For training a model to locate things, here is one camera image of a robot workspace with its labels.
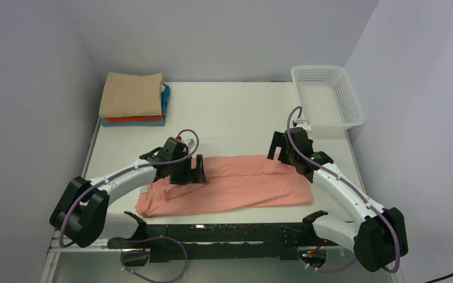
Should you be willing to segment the pink t shirt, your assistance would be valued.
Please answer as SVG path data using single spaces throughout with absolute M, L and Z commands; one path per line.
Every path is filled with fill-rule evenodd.
M 313 202 L 307 179 L 277 159 L 244 155 L 206 157 L 203 161 L 206 184 L 173 185 L 169 178 L 158 180 L 140 193 L 136 212 L 155 218 Z

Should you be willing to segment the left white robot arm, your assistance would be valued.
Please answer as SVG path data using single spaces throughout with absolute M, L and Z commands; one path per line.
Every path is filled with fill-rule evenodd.
M 119 171 L 94 178 L 71 179 L 52 211 L 49 223 L 60 232 L 58 243 L 85 248 L 108 231 L 123 233 L 128 246 L 137 248 L 146 239 L 145 221 L 133 213 L 115 215 L 108 208 L 131 191 L 167 179 L 172 185 L 206 184 L 203 157 L 196 154 L 199 139 L 170 137 Z

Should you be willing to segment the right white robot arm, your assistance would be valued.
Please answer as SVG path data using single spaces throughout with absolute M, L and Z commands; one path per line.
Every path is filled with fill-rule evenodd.
M 396 273 L 400 259 L 408 253 L 405 219 L 397 208 L 386 209 L 362 193 L 343 175 L 325 152 L 316 152 L 313 141 L 302 127 L 274 132 L 268 159 L 280 149 L 278 161 L 292 166 L 311 184 L 323 189 L 351 218 L 337 219 L 323 210 L 303 219 L 301 236 L 315 245 L 328 240 L 352 251 L 362 267 L 370 272 L 384 269 Z

